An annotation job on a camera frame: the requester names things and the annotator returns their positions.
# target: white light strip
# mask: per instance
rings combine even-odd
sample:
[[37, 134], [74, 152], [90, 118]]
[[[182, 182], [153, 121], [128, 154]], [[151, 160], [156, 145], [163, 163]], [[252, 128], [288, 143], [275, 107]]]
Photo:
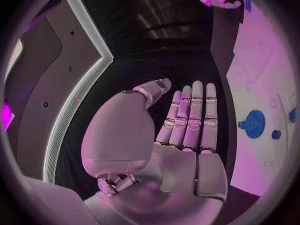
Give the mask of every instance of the white light strip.
[[52, 184], [55, 182], [56, 165], [63, 139], [74, 114], [80, 106], [80, 102], [77, 99], [82, 101], [85, 98], [94, 83], [114, 59], [81, 0], [67, 1], [87, 36], [102, 57], [88, 70], [73, 89], [62, 106], [51, 130], [44, 158], [43, 181]]

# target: led light strip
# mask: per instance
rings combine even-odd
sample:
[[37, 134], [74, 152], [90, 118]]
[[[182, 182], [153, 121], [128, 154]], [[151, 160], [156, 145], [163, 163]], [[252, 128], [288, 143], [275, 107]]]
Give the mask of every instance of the led light strip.
[[80, 106], [78, 101], [82, 101], [85, 98], [94, 83], [114, 59], [81, 0], [67, 1], [87, 36], [102, 57], [88, 70], [73, 89], [62, 106], [51, 130], [43, 165], [43, 181], [51, 184], [55, 182], [55, 171], [63, 139], [73, 116]]

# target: blue circular fitting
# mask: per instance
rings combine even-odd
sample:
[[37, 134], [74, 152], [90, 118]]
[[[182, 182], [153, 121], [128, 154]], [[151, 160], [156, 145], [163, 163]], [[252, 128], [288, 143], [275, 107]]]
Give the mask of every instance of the blue circular fitting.
[[240, 121], [238, 127], [245, 129], [251, 139], [259, 138], [265, 130], [265, 116], [259, 110], [251, 111], [245, 121]]
[[272, 132], [272, 139], [280, 139], [280, 137], [281, 137], [281, 131], [279, 131], [279, 130], [274, 130], [274, 131]]

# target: magenta light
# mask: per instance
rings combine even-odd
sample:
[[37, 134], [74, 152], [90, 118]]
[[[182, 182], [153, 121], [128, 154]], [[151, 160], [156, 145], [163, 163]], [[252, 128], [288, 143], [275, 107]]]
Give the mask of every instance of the magenta light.
[[6, 131], [12, 121], [13, 113], [9, 107], [9, 105], [4, 101], [2, 107], [2, 122], [4, 126], [4, 130]]

